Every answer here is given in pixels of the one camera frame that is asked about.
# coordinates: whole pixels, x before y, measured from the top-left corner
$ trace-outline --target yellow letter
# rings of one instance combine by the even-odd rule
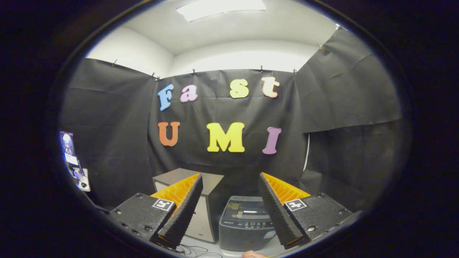
[[[234,99],[246,97],[249,95],[249,88],[246,87],[247,85],[249,85],[249,83],[244,79],[233,80],[229,84],[229,87],[231,88],[229,94]]]
[[[217,142],[222,151],[225,151],[231,141],[231,146],[228,148],[230,152],[244,152],[245,148],[242,146],[243,128],[243,123],[232,123],[225,134],[219,123],[209,123],[207,129],[209,129],[210,144],[207,151],[218,152]]]

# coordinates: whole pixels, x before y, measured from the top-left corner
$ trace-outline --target orange letter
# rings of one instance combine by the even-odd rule
[[[178,130],[180,122],[171,122],[172,126],[172,139],[168,140],[166,137],[166,128],[168,126],[167,122],[159,122],[159,140],[164,146],[174,146],[178,140]]]

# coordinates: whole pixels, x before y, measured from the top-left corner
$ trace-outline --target purple letter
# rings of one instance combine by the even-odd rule
[[[280,128],[276,127],[269,127],[268,128],[268,142],[266,143],[266,148],[263,150],[264,154],[275,154],[276,151],[276,143],[279,134],[282,132]]]

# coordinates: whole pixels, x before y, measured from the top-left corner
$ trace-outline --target cable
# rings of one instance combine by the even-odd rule
[[[223,258],[223,255],[221,255],[221,254],[219,254],[217,252],[209,252],[209,249],[207,249],[205,247],[179,245],[179,246],[177,246],[177,248],[180,248],[181,251],[174,250],[176,253],[180,253],[180,254],[183,254],[185,256],[188,256],[188,255],[192,254],[193,255],[192,258],[201,257],[202,255],[211,254],[211,253],[217,254],[218,258]]]
[[[91,198],[89,198],[89,196],[86,194],[86,192],[83,192],[83,193],[84,193],[84,196],[86,196],[86,198],[89,200],[89,202],[91,203],[91,205],[92,205],[94,208],[96,208],[96,209],[98,209],[98,210],[100,210],[100,211],[103,211],[103,212],[105,212],[105,213],[107,213],[107,214],[110,213],[110,211],[107,210],[107,209],[105,209],[104,207],[101,207],[101,206],[99,206],[99,205],[94,204],[94,203],[92,202]]]

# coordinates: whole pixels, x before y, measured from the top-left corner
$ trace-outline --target finger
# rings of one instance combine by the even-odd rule
[[[266,256],[250,250],[250,251],[244,252],[242,254],[242,258],[266,258]]]

